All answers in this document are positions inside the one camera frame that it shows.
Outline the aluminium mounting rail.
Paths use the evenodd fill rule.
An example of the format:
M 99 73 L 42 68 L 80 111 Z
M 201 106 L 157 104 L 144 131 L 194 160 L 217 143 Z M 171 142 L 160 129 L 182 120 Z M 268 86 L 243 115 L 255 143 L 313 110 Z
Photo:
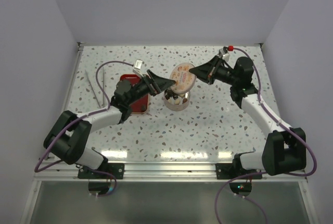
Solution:
M 125 162 L 120 182 L 222 182 L 214 163 L 193 161 Z M 76 181 L 79 168 L 59 163 L 34 175 L 42 181 Z

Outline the red rectangular tray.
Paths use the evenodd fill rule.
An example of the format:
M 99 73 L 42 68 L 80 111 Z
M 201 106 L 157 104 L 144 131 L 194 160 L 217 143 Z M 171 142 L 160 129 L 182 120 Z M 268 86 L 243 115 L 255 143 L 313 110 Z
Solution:
M 134 86 L 139 83 L 140 77 L 136 74 L 123 74 L 120 77 L 119 81 L 127 80 L 130 81 L 131 85 Z M 149 100 L 150 94 L 145 95 L 144 97 L 140 98 L 136 102 L 131 104 L 132 114 L 145 114 L 149 109 Z M 145 112 L 141 111 L 141 107 L 145 105 L 147 110 Z

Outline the round metal tin lid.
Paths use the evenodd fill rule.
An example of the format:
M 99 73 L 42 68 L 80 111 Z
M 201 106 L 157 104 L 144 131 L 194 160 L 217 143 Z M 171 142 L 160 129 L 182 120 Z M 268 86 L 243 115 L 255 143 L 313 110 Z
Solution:
M 171 86 L 171 90 L 175 94 L 184 94 L 191 90 L 197 77 L 189 72 L 195 66 L 191 63 L 181 63 L 177 65 L 171 72 L 170 79 L 175 81 Z

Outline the dark rounded triangle chocolate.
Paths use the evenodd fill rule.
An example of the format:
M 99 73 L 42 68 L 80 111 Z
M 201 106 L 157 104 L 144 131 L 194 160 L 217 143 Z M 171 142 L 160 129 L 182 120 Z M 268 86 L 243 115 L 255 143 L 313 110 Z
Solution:
M 141 107 L 141 111 L 142 112 L 145 112 L 147 110 L 147 107 L 145 106 L 145 105 L 143 105 L 142 107 Z

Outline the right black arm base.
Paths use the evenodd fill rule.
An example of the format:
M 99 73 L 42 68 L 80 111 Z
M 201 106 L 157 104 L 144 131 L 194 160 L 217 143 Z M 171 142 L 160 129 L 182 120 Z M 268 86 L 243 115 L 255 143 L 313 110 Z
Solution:
M 231 163 L 216 163 L 216 178 L 218 180 L 229 180 L 239 176 L 261 172 L 260 169 L 245 169 L 243 167 L 240 158 L 245 154 L 250 154 L 250 152 L 235 154 Z

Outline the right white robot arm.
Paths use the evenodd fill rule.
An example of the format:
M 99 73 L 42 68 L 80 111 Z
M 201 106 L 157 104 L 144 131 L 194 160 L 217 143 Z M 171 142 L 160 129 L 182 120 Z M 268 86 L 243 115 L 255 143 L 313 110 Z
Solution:
M 247 113 L 263 132 L 266 142 L 261 152 L 247 152 L 234 156 L 230 172 L 236 178 L 244 178 L 252 171 L 261 170 L 270 176 L 291 173 L 306 167 L 305 132 L 293 128 L 268 106 L 252 83 L 256 68 L 248 57 L 239 57 L 234 68 L 214 56 L 209 62 L 189 70 L 200 81 L 209 85 L 215 80 L 230 85 L 230 96 L 237 106 Z

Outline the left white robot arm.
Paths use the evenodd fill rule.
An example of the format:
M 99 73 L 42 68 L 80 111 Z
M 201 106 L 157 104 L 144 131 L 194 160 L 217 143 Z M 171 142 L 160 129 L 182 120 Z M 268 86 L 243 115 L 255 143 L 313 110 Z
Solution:
M 46 153 L 54 154 L 68 165 L 86 167 L 98 179 L 105 177 L 110 172 L 108 159 L 86 147 L 90 133 L 125 122 L 132 113 L 131 105 L 134 102 L 148 94 L 156 96 L 175 83 L 150 70 L 135 85 L 129 80 L 119 81 L 110 106 L 81 115 L 64 111 L 44 140 Z

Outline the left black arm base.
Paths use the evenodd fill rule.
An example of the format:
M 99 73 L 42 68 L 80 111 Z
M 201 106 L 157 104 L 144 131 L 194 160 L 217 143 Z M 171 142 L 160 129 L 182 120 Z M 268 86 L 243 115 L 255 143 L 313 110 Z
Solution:
M 98 169 L 82 166 L 78 172 L 79 179 L 123 179 L 124 163 L 102 163 Z

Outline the round metal tin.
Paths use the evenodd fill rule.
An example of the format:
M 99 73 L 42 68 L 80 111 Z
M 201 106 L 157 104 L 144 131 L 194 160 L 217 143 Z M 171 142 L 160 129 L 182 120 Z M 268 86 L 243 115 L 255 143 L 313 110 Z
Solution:
M 176 94 L 172 90 L 165 90 L 163 95 L 163 102 L 165 106 L 172 111 L 182 111 L 190 104 L 191 93 Z

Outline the metal tweezers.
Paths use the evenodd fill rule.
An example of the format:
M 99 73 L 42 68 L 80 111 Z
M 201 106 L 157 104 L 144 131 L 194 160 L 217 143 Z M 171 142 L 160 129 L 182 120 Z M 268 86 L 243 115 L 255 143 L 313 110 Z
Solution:
M 88 86 L 90 91 L 93 94 L 93 99 L 97 102 L 99 108 L 104 108 L 107 106 L 107 100 L 105 95 L 103 94 L 102 90 L 97 85 L 95 77 L 92 77 L 87 70 L 84 70 L 84 74 L 86 80 L 88 82 Z

